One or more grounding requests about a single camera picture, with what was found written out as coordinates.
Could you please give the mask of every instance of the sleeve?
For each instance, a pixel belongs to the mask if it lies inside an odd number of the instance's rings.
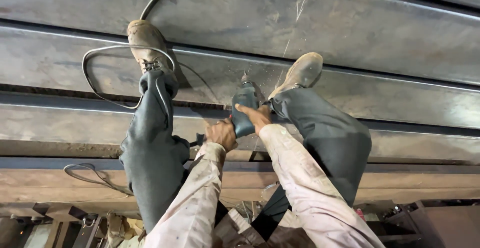
[[[383,247],[300,142],[277,124],[260,131],[292,211],[317,247]]]
[[[225,149],[205,143],[203,157],[152,232],[144,247],[211,247],[212,230],[219,200]]]

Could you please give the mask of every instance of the dirty tan boot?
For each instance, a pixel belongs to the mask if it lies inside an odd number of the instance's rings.
[[[268,99],[273,98],[278,93],[292,88],[309,88],[319,79],[324,59],[320,54],[307,53],[302,55],[286,73],[285,81],[282,85],[273,90]]]
[[[160,31],[149,21],[135,20],[130,22],[127,35],[130,45],[148,46],[167,52],[162,34],[160,34]],[[131,53],[140,65],[142,73],[159,69],[166,74],[171,74],[176,80],[175,75],[169,68],[169,60],[164,54],[150,49],[139,48],[131,48]]]

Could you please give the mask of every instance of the dark gray pants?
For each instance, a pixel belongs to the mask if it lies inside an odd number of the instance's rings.
[[[178,84],[161,71],[145,73],[140,79],[143,101],[122,142],[124,153],[120,157],[147,233],[185,182],[187,171],[183,164],[189,159],[188,142],[172,136],[156,79],[163,96],[170,97],[167,110],[173,112],[171,99]],[[312,89],[282,92],[270,104],[279,116],[297,127],[304,138],[303,146],[351,206],[372,146],[368,129]],[[279,188],[252,226],[267,240],[289,206],[285,191]],[[226,208],[219,203],[215,220],[225,214]]]

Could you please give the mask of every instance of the person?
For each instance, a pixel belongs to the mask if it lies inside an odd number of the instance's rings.
[[[130,44],[166,50],[146,20],[131,22],[127,33]],[[258,110],[235,105],[255,126],[281,184],[248,224],[219,202],[225,155],[236,146],[231,120],[206,129],[195,166],[185,170],[189,143],[172,135],[167,117],[179,88],[175,74],[165,55],[131,52],[143,72],[143,100],[120,160],[147,232],[144,247],[383,247],[351,208],[372,146],[369,131],[310,88],[321,75],[319,54],[300,57]],[[272,124],[271,110],[297,127],[303,144]]]

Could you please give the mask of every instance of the work boot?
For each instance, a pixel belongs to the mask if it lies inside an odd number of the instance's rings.
[[[149,21],[135,20],[130,22],[127,35],[130,45],[148,46],[167,52],[167,47],[165,46],[160,30]],[[169,68],[169,60],[164,54],[150,49],[139,48],[131,48],[131,53],[140,65],[142,73],[151,70],[161,70],[165,72],[165,74],[171,74],[173,79],[175,81],[177,80]]]
[[[268,97],[272,99],[275,95],[292,88],[312,87],[320,78],[324,59],[320,54],[307,53],[302,55],[286,73],[285,81],[278,86]]]

